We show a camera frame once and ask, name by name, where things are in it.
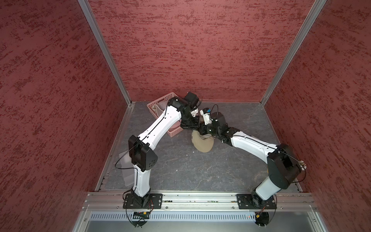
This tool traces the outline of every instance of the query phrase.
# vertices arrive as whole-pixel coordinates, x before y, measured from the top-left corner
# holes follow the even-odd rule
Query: metal panel
[[[139,220],[128,212],[130,220]],[[90,221],[127,221],[126,212],[93,211]],[[255,213],[249,212],[184,212],[184,211],[154,211],[149,215],[149,221],[192,221],[192,222],[255,222]]]
[[[237,193],[229,192],[186,192],[186,191],[151,191],[162,193],[162,207],[159,210],[174,211],[259,211],[240,210],[236,202]],[[83,205],[83,210],[123,211],[123,191],[90,192]],[[310,193],[278,193],[277,211],[317,211],[317,206]]]
[[[135,107],[135,103],[133,102],[131,105],[128,105],[128,107],[126,108],[124,117],[122,118],[122,121],[121,121],[121,125],[120,125],[120,127],[117,131],[115,140],[112,144],[111,150],[110,150],[109,155],[108,155],[107,160],[106,160],[106,163],[103,167],[101,176],[99,177],[98,183],[95,187],[95,191],[99,191],[100,189],[104,189],[106,184],[107,184],[107,181],[108,181],[107,174],[109,174],[109,172],[110,172],[110,170],[112,169],[112,166],[113,166],[112,156],[115,154],[117,144],[119,144],[119,141],[122,140],[122,138],[124,136],[124,132],[129,125],[130,117],[131,117],[131,114],[134,110],[134,107]]]
[[[316,232],[328,232],[327,227],[319,212],[308,212],[311,224]]]
[[[117,85],[119,86],[122,95],[125,98],[126,104],[128,107],[131,105],[131,98],[129,96],[128,91],[126,90],[124,83],[122,82],[122,78],[120,73],[118,72],[118,69],[115,65],[115,61],[112,58],[111,53],[109,52],[108,46],[103,38],[103,35],[101,33],[101,30],[99,29],[98,23],[95,20],[94,14],[90,8],[90,5],[87,0],[78,0],[82,11],[84,12],[84,15],[86,17],[86,20],[89,23],[90,28],[93,31],[93,34],[103,52],[104,57],[107,60],[108,66],[111,69],[112,74],[114,75]]]
[[[86,227],[88,226],[90,215],[91,215],[91,211],[80,213],[78,220],[76,221],[76,224],[73,228],[73,232],[85,231]]]
[[[296,35],[294,42],[287,52],[285,58],[282,61],[281,66],[279,67],[276,75],[273,77],[272,82],[270,83],[267,91],[265,92],[262,100],[260,101],[262,105],[265,105],[272,94],[274,88],[278,84],[279,80],[281,79],[282,75],[286,71],[286,68],[289,66],[292,58],[294,57],[295,53],[299,49],[301,43],[303,42],[305,36],[308,34],[309,30],[311,29],[314,21],[316,20],[318,14],[321,12],[322,7],[325,5],[326,0],[316,0],[309,11],[307,17],[305,18],[303,25],[301,26],[298,34]]]
[[[87,232],[314,232],[307,213],[277,212],[266,228],[250,222],[156,222],[134,228],[129,221],[90,221]]]

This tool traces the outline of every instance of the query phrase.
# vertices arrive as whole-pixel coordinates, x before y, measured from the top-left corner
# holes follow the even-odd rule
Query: red wire
[[[150,213],[152,213],[152,210],[155,207],[155,205],[153,204],[153,201],[152,200],[150,200],[150,201],[152,202],[152,209],[151,209]]]
[[[261,212],[263,212],[264,211],[264,209],[265,209],[265,206],[264,206],[264,208],[261,210],[261,211],[259,211],[259,212],[257,212],[256,214],[258,214],[258,213],[261,213]]]

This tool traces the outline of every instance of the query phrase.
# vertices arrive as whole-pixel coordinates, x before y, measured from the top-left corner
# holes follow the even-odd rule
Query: enclosure
[[[369,231],[371,3],[0,6],[1,230],[137,230],[124,198],[138,172],[119,169],[133,167],[128,140],[165,110],[149,103],[193,92],[200,117],[209,108],[257,141],[288,144],[305,174],[271,196],[274,208],[242,209],[266,162],[218,138],[201,152],[179,122],[154,149],[161,208],[146,209],[143,230],[255,231],[267,212],[267,231]]]

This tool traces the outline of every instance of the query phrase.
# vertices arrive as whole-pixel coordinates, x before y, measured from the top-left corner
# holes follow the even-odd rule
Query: ventilation grille
[[[128,212],[130,220],[140,217]],[[123,221],[127,220],[125,212],[92,212],[92,221]],[[150,214],[151,221],[194,221],[194,222],[255,222],[254,212],[159,212]]]

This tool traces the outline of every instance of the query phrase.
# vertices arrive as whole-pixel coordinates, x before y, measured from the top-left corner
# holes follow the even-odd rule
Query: aluminum frame
[[[300,27],[299,32],[297,33],[294,41],[291,44],[291,47],[289,48],[285,58],[283,59],[281,66],[277,70],[276,75],[273,77],[272,82],[268,86],[262,100],[260,101],[262,105],[265,105],[267,103],[270,95],[273,93],[273,90],[277,86],[278,82],[281,80],[284,72],[291,63],[292,58],[295,56],[296,52],[304,41],[306,35],[311,29],[314,21],[321,12],[325,3],[326,0],[315,0],[315,2],[313,3],[312,8],[309,10],[309,13],[306,16],[302,26]]]
[[[134,211],[92,211],[89,221],[139,221]],[[256,222],[255,212],[192,212],[192,211],[152,211],[151,222]]]
[[[89,23],[90,28],[93,31],[93,34],[94,34],[94,36],[95,36],[95,38],[96,38],[96,40],[99,44],[99,47],[101,48],[102,53],[103,53],[104,57],[106,58],[108,66],[111,69],[111,72],[116,79],[117,85],[119,86],[119,88],[121,90],[121,93],[125,98],[126,104],[128,106],[130,106],[132,101],[131,101],[131,98],[129,96],[129,92],[127,91],[127,89],[124,86],[121,75],[120,75],[120,73],[119,73],[119,71],[116,67],[115,61],[114,61],[114,59],[113,59],[113,57],[112,57],[112,55],[111,55],[111,53],[108,49],[106,41],[104,40],[102,32],[99,29],[98,23],[95,20],[93,11],[92,11],[89,3],[88,3],[88,0],[78,0],[78,2],[80,4],[80,7],[81,7],[84,15],[85,15],[86,20]]]
[[[135,107],[135,102],[133,102],[130,106],[128,106],[126,108],[124,117],[122,118],[120,127],[117,131],[115,140],[114,140],[114,142],[112,144],[112,147],[111,147],[111,150],[108,154],[106,163],[104,164],[101,176],[99,177],[98,183],[95,187],[95,191],[100,191],[101,189],[105,189],[105,185],[108,181],[108,174],[109,174],[109,172],[111,171],[111,169],[114,165],[113,164],[114,160],[112,159],[112,157],[116,153],[116,149],[117,149],[117,145],[119,144],[119,141],[123,140],[123,137],[125,135],[125,131],[129,126],[129,121],[130,121],[130,118],[131,118],[131,114],[134,111],[134,107]]]
[[[198,191],[151,191],[162,193],[161,209],[155,212],[255,212],[259,210],[239,209],[235,192],[198,192]],[[73,232],[84,232],[92,212],[124,212],[124,191],[90,192]],[[308,212],[316,232],[326,232],[318,208],[311,193],[277,193],[277,212]],[[128,214],[138,209],[127,209]]]

